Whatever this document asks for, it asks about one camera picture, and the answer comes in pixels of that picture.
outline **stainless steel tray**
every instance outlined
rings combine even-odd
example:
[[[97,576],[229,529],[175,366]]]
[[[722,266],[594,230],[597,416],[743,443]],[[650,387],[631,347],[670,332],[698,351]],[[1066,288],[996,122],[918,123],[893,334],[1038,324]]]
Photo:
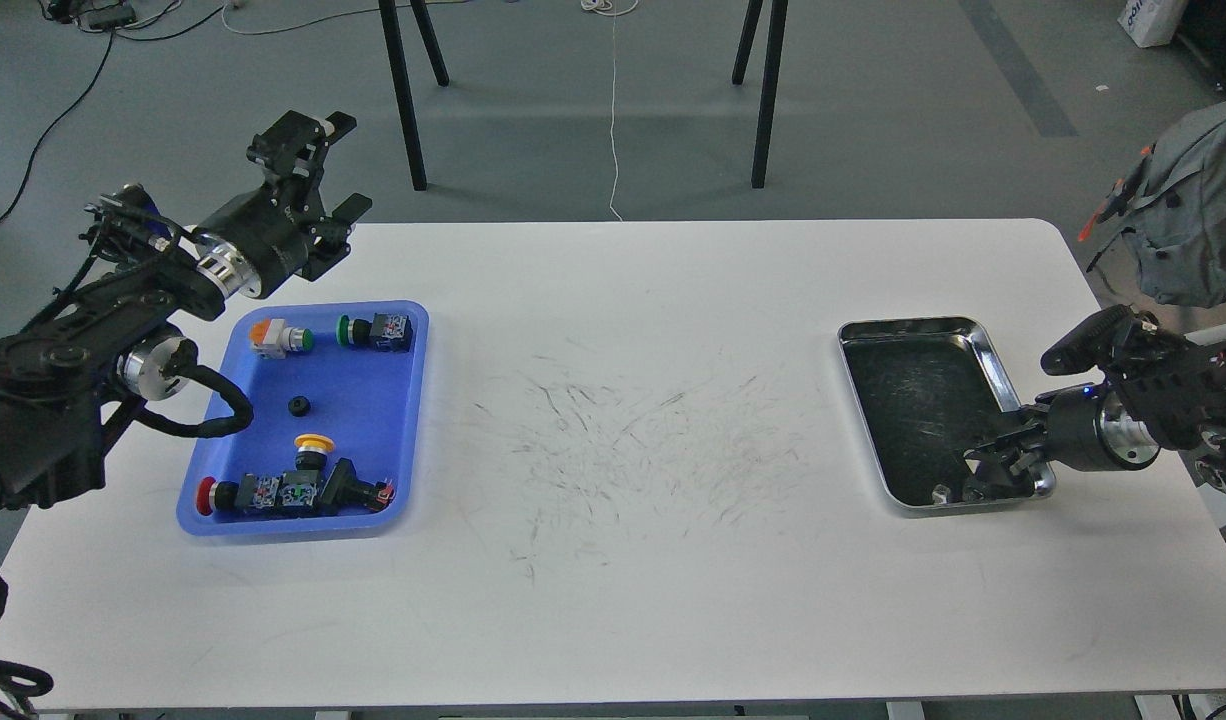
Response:
[[[962,488],[970,477],[964,451],[1000,433],[1000,412],[1019,407],[982,325],[967,318],[850,323],[840,329],[840,348],[884,491],[899,505],[965,510],[1049,494],[1056,478],[1046,464],[1038,469],[1045,492],[1035,496],[980,502],[934,497],[937,486]]]

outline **robotic arm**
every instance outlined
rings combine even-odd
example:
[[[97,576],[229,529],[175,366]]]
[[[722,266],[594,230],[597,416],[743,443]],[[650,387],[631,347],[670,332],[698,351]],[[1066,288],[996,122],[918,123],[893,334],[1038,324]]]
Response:
[[[1226,341],[1197,345],[1148,313],[1112,305],[1090,315],[1041,357],[1049,375],[1096,366],[1097,384],[1045,393],[1005,413],[1009,431],[965,454],[965,500],[1022,496],[1034,465],[1140,470],[1166,450],[1197,450],[1209,484],[1226,492]]]
[[[357,193],[325,213],[319,186],[329,147],[354,126],[345,113],[318,120],[289,110],[248,147],[262,185],[194,231],[162,217],[141,186],[86,209],[94,222],[81,236],[91,245],[81,272],[22,332],[0,340],[0,509],[101,488],[102,459],[134,421],[179,437],[246,428],[244,393],[196,363],[196,346],[169,315],[212,320],[235,292],[265,299],[291,275],[315,281],[347,256],[371,200]],[[97,258],[115,272],[78,287]],[[179,424],[147,410],[185,381],[217,391],[233,415]],[[102,423],[107,404],[119,407]]]

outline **black table leg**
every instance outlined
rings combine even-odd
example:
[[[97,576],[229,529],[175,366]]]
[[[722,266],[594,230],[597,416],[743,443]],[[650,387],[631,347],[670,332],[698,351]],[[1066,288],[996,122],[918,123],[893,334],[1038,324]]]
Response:
[[[395,0],[378,0],[378,10],[381,15],[381,33],[386,38],[386,58],[390,60],[390,79],[395,85],[395,102],[398,104],[398,126],[405,132],[408,173],[413,177],[413,190],[425,190],[425,164],[422,164],[422,142],[417,137],[413,92],[408,87],[408,65],[405,64],[405,45],[398,39],[398,20],[395,18]]]
[[[764,0],[747,0],[745,20],[742,22],[742,37],[737,40],[737,60],[733,63],[733,85],[742,85],[745,79],[745,61],[752,59],[752,45],[755,42],[755,26],[760,22],[760,9]]]
[[[752,186],[764,186],[769,164],[769,139],[774,135],[774,102],[777,99],[777,74],[782,67],[782,37],[786,36],[786,6],[790,0],[774,0],[769,18],[769,47],[764,55],[764,86],[760,88],[760,118],[755,124],[755,163]]]
[[[435,82],[440,87],[447,87],[449,71],[444,67],[444,55],[440,54],[439,40],[435,40],[435,28],[432,26],[432,15],[425,11],[425,0],[412,0],[412,5],[417,31],[422,33],[422,45],[425,45],[425,55],[430,58],[432,69],[435,70]]]

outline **blue plastic tray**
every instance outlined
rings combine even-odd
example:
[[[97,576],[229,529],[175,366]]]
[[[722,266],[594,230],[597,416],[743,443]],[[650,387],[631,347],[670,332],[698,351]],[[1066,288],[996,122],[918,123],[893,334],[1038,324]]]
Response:
[[[379,352],[338,346],[338,318],[365,318],[375,313],[403,313],[413,329],[408,352]],[[262,359],[249,350],[248,329],[257,320],[283,318],[294,327],[315,334],[305,354]],[[255,534],[340,532],[376,527],[394,520],[408,500],[417,443],[417,404],[422,393],[422,363],[430,319],[411,301],[343,302],[337,305],[261,307],[235,324],[221,373],[253,401],[253,424],[242,433],[196,442],[188,476],[178,496],[178,524],[192,536],[255,536]],[[303,395],[311,412],[294,418],[291,397]],[[230,411],[216,395],[207,418]],[[293,438],[319,433],[333,438],[329,467],[349,458],[360,480],[394,483],[395,497],[385,510],[345,507],[324,518],[221,518],[196,511],[200,480],[239,480],[244,473],[281,473],[293,469]]]

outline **gray bag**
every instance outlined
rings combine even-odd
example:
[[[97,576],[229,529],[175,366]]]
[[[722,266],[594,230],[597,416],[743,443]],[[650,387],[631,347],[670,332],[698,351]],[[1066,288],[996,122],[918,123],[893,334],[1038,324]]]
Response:
[[[1138,287],[1166,305],[1213,307],[1226,301],[1226,102],[1194,110],[1143,151],[1085,224],[1119,215],[1110,240],[1138,260]]]

